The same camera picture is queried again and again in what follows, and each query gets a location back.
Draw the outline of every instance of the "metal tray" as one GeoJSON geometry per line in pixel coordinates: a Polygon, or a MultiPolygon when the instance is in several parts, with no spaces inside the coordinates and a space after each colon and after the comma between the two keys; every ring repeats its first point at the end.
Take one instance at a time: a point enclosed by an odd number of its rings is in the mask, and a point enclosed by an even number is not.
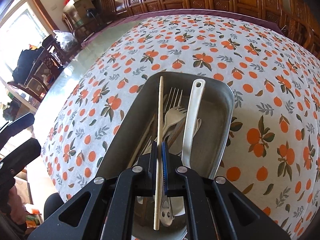
{"type": "MultiPolygon", "coordinates": [[[[199,76],[160,72],[149,77],[112,140],[98,169],[97,176],[106,179],[112,178],[127,168],[146,127],[157,111],[161,75],[164,77],[164,94],[169,94],[171,87],[182,89],[181,106],[188,107],[192,83],[199,76]]],[[[228,139],[234,95],[227,84],[207,77],[201,78],[206,81],[198,113],[202,124],[193,140],[190,165],[200,176],[213,179],[228,139]]],[[[154,231],[152,226],[151,228],[149,225],[141,227],[134,222],[133,235],[142,240],[180,240],[186,232],[185,216],[176,217],[173,222],[174,224],[170,227],[161,227],[159,231],[154,231]]]]}

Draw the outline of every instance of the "cardboard box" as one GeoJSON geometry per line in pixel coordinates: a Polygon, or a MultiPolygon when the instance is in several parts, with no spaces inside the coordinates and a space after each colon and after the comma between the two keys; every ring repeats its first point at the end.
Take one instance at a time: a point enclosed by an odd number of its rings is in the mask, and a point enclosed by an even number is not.
{"type": "Polygon", "coordinates": [[[87,23],[90,19],[87,17],[87,9],[95,8],[91,0],[79,0],[72,4],[70,1],[64,12],[76,23],[76,26],[80,26],[87,23]]]}

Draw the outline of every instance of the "orange print tablecloth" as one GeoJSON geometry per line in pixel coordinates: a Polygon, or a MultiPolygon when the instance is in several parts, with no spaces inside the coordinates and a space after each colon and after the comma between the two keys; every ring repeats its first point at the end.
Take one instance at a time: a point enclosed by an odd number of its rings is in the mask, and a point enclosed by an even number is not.
{"type": "Polygon", "coordinates": [[[319,67],[301,46],[254,24],[206,15],[148,18],[75,87],[42,157],[66,201],[94,178],[148,77],[159,71],[212,77],[235,96],[218,175],[297,239],[318,209],[319,67]]]}

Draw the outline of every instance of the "wooden chopstick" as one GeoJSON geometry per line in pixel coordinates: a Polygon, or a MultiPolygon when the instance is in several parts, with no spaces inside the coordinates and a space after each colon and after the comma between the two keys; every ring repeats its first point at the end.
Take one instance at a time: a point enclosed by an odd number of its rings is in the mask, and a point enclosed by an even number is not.
{"type": "Polygon", "coordinates": [[[180,123],[179,127],[177,129],[175,129],[175,131],[173,131],[171,138],[168,140],[168,149],[170,149],[170,147],[172,146],[174,141],[177,139],[179,134],[182,132],[185,124],[186,124],[186,118],[184,118],[183,122],[180,123]]]}
{"type": "Polygon", "coordinates": [[[147,135],[149,133],[149,130],[150,130],[150,126],[151,126],[152,122],[154,121],[154,119],[155,119],[155,116],[152,117],[151,121],[149,122],[149,124],[147,126],[147,129],[145,130],[144,134],[142,135],[142,138],[141,138],[136,150],[134,151],[134,153],[133,153],[133,155],[131,157],[131,160],[130,160],[128,166],[127,166],[127,169],[132,166],[134,160],[136,159],[137,154],[138,154],[138,152],[139,152],[139,150],[141,148],[141,145],[143,144],[144,140],[146,139],[146,137],[147,137],[147,135]]]}
{"type": "Polygon", "coordinates": [[[158,142],[157,142],[157,168],[156,168],[156,195],[155,195],[155,216],[153,229],[159,230],[160,206],[162,196],[163,174],[162,174],[162,129],[163,129],[163,76],[160,77],[159,84],[159,104],[158,104],[158,142]]]}

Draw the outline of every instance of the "screw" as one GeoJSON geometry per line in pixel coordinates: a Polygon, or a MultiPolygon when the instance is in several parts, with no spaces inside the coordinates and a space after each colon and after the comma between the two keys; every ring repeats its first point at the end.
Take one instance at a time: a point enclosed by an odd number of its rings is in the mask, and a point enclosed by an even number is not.
{"type": "Polygon", "coordinates": [[[132,171],[135,172],[135,173],[139,173],[143,170],[143,168],[141,166],[134,166],[132,168],[132,171]]]}
{"type": "Polygon", "coordinates": [[[178,172],[180,173],[186,173],[188,171],[188,168],[185,166],[180,166],[177,168],[178,172]]]}
{"type": "Polygon", "coordinates": [[[95,184],[102,184],[103,183],[103,181],[104,181],[104,178],[103,177],[96,177],[96,178],[94,178],[94,180],[93,180],[93,182],[95,183],[95,184]]]}
{"type": "Polygon", "coordinates": [[[225,184],[226,179],[224,177],[219,176],[219,177],[216,177],[216,182],[218,184],[225,184]]]}

